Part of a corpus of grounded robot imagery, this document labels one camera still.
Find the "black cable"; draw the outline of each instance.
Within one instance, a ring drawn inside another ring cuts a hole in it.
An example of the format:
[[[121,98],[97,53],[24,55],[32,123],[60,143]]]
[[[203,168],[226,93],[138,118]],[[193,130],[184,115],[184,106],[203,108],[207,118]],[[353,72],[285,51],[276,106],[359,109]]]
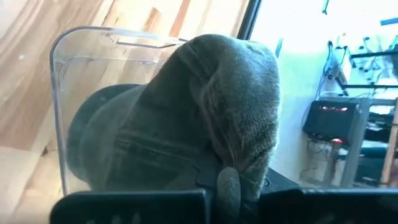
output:
[[[319,97],[322,85],[325,83],[326,81],[326,66],[328,65],[330,56],[332,55],[332,50],[333,50],[333,44],[331,42],[328,43],[328,56],[326,58],[326,62],[323,65],[323,69],[322,69],[322,76],[319,79],[319,83],[318,83],[318,88],[317,88],[317,92],[315,93],[315,99],[317,99]]]
[[[325,151],[326,146],[327,146],[327,143],[324,144],[323,149],[320,149],[320,147],[319,147],[318,144],[319,144],[319,143],[316,142],[315,140],[307,139],[306,151],[307,151],[307,154],[308,154],[309,157],[310,157],[311,155],[318,154],[318,153],[321,153],[321,152]],[[318,146],[317,148],[319,149],[319,150],[316,151],[316,152],[313,151],[313,148],[314,148],[315,146]],[[304,173],[304,172],[308,172],[308,171],[310,171],[310,170],[317,170],[317,169],[319,168],[319,167],[312,167],[312,168],[309,168],[309,167],[310,167],[310,161],[309,161],[309,160],[307,161],[307,167],[308,167],[308,168],[306,168],[306,169],[300,171],[300,174],[299,174],[299,177],[300,177],[300,178],[303,176],[303,173]]]
[[[333,45],[329,42],[329,51],[331,51],[331,48],[332,48],[332,47],[333,47]],[[348,49],[348,48],[347,48],[347,46],[344,46],[344,47],[341,48],[341,49],[344,49],[344,54],[343,54],[343,57],[342,57],[342,59],[341,59],[341,62],[340,62],[338,65],[335,65],[334,67],[328,68],[328,70],[325,70],[325,69],[326,69],[326,65],[328,64],[329,59],[330,59],[330,56],[328,56],[328,59],[326,60],[324,66],[323,66],[323,75],[322,75],[322,77],[321,77],[321,79],[323,78],[323,81],[322,81],[322,83],[318,86],[317,92],[315,93],[315,96],[316,96],[315,99],[318,99],[318,98],[320,97],[320,95],[321,95],[321,90],[322,90],[322,86],[323,86],[323,84],[326,82],[326,78],[329,79],[329,80],[332,80],[333,78],[337,78],[337,76],[338,76],[339,73],[337,73],[336,76],[330,75],[330,73],[333,72],[336,68],[342,66],[343,63],[344,63],[344,58],[345,58],[345,56],[346,56],[346,54],[347,54],[347,49]]]

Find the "metal rack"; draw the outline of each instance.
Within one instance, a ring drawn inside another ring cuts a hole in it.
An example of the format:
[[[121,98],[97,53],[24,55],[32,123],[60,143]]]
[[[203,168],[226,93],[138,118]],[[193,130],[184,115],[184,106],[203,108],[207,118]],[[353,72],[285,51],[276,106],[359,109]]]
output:
[[[347,98],[324,97],[322,98],[322,100],[344,102],[347,101]],[[358,104],[358,109],[360,110],[361,114],[359,116],[358,123],[356,125],[354,141],[347,154],[346,165],[344,166],[340,187],[352,187],[354,184],[354,179],[359,163],[359,157],[361,154],[362,142],[364,140],[366,124],[369,118],[370,107],[374,105],[395,106],[395,107],[398,106],[398,98],[395,100],[351,98],[349,100],[350,102]],[[398,110],[396,110],[394,114],[392,131],[389,138],[389,147],[387,149],[386,158],[384,160],[384,167],[382,170],[381,187],[386,186],[390,181],[391,168],[394,162],[394,154],[396,153],[397,149],[396,147],[397,133],[398,133]]]

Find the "metal stand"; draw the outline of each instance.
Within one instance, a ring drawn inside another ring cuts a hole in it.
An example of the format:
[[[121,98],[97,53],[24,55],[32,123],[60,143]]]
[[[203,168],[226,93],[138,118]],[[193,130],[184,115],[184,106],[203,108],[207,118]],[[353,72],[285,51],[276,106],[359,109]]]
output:
[[[338,160],[338,152],[341,148],[341,144],[333,143],[330,149],[328,163],[326,165],[325,175],[323,176],[323,186],[329,187],[331,186],[331,182],[335,178],[336,174],[336,164]]]
[[[340,187],[353,187],[356,170],[358,168],[358,163],[359,163],[359,156],[361,154],[362,142],[366,130],[366,124],[369,118],[370,107],[372,105],[395,106],[397,100],[384,100],[384,99],[372,100],[370,98],[343,98],[343,97],[324,97],[322,98],[322,100],[336,101],[336,102],[347,102],[349,100],[350,102],[357,103],[359,105],[360,116],[358,118],[354,140],[348,151],[346,164],[344,166],[343,176],[341,177],[341,182],[340,182]]]

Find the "cable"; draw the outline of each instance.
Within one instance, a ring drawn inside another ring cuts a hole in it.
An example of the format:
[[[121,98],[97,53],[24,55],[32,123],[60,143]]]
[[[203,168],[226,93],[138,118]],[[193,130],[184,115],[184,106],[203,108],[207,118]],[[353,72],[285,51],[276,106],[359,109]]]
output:
[[[328,145],[327,142],[324,142],[323,148],[321,148],[321,147],[319,146],[319,142],[307,138],[307,148],[306,148],[306,151],[307,151],[308,158],[310,158],[311,156],[313,156],[313,155],[315,155],[315,154],[319,154],[319,153],[321,153],[321,152],[324,152],[324,151],[326,150],[327,145]],[[304,173],[304,172],[308,172],[308,171],[310,171],[310,170],[317,170],[318,168],[319,168],[318,166],[310,168],[310,160],[307,160],[307,168],[300,171],[300,174],[299,174],[300,179],[302,179],[301,177],[303,177],[303,173]]]
[[[316,99],[316,100],[319,100],[319,99],[321,98],[322,95],[327,94],[327,93],[338,93],[338,94],[343,94],[343,93],[340,93],[339,91],[324,91],[324,92],[321,92],[321,94],[319,94],[319,97],[318,97],[318,99]]]
[[[358,98],[360,96],[363,96],[363,95],[368,95],[369,96],[369,93],[362,93],[362,94],[359,94],[358,96],[354,96],[354,97],[350,98],[349,100],[347,100],[347,102],[350,102],[351,100],[356,99],[356,98]]]
[[[336,68],[338,68],[338,67],[340,67],[340,66],[343,65],[343,63],[344,63],[344,58],[346,57],[346,54],[347,54],[347,46],[344,46],[343,48],[344,48],[344,54],[343,54],[343,56],[342,56],[342,58],[341,58],[341,62],[340,62],[338,65],[335,65],[334,67],[329,68],[329,69],[328,69],[329,72],[332,72],[332,71],[334,71]],[[329,78],[329,80],[331,80],[332,78],[337,78],[337,77],[335,77],[335,76],[333,76],[333,75],[332,75],[332,76],[327,75],[327,77]]]
[[[328,43],[328,56],[326,58],[326,62],[323,65],[323,69],[322,69],[322,76],[319,79],[319,83],[318,83],[318,88],[317,88],[317,92],[315,93],[315,99],[318,98],[318,95],[320,94],[320,90],[322,88],[322,85],[324,84],[324,82],[326,81],[326,66],[329,62],[330,56],[333,54],[333,43],[331,43],[331,41],[329,41]]]

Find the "dark fabric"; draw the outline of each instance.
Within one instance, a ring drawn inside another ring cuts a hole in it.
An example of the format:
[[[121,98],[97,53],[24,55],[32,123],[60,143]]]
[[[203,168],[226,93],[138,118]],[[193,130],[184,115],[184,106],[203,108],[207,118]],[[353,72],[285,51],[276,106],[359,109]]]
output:
[[[87,100],[82,104],[79,110],[76,112],[76,115],[73,117],[72,125],[69,128],[68,132],[68,140],[67,140],[67,162],[69,168],[71,168],[72,172],[82,180],[85,180],[84,176],[85,170],[81,169],[82,165],[80,164],[80,159],[83,156],[80,150],[79,144],[80,139],[84,133],[84,130],[90,120],[90,118],[104,106],[109,100],[117,97],[121,93],[124,93],[127,90],[131,90],[138,85],[134,84],[123,84],[123,85],[115,85],[109,86],[101,89],[93,93]]]
[[[189,189],[210,141],[210,157],[232,168],[217,180],[219,198],[235,198],[223,205],[236,211],[241,203],[240,213],[255,216],[248,210],[277,144],[279,95],[270,50],[203,35],[178,48],[148,85],[113,97],[88,122],[74,120],[68,165],[93,190]]]

